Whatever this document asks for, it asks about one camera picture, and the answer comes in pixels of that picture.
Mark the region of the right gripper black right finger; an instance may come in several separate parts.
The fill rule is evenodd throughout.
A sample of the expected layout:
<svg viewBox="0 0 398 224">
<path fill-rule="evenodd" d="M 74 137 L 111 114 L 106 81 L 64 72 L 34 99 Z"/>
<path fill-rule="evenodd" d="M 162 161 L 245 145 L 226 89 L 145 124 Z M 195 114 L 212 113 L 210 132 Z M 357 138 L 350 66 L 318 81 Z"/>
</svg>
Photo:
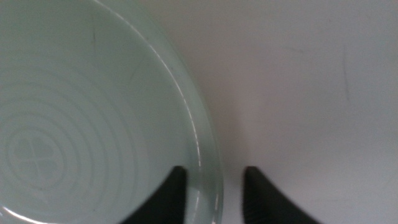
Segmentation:
<svg viewBox="0 0 398 224">
<path fill-rule="evenodd" d="M 319 224 L 286 197 L 256 166 L 243 174 L 243 220 L 255 224 Z"/>
</svg>

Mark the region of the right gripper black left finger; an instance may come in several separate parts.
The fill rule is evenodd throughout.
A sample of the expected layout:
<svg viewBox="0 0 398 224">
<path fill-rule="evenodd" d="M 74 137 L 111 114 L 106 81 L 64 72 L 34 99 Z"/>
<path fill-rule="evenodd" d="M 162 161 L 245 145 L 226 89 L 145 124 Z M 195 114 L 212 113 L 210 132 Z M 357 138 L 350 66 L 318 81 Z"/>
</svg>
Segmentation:
<svg viewBox="0 0 398 224">
<path fill-rule="evenodd" d="M 174 166 L 157 190 L 122 224 L 184 224 L 188 172 Z"/>
</svg>

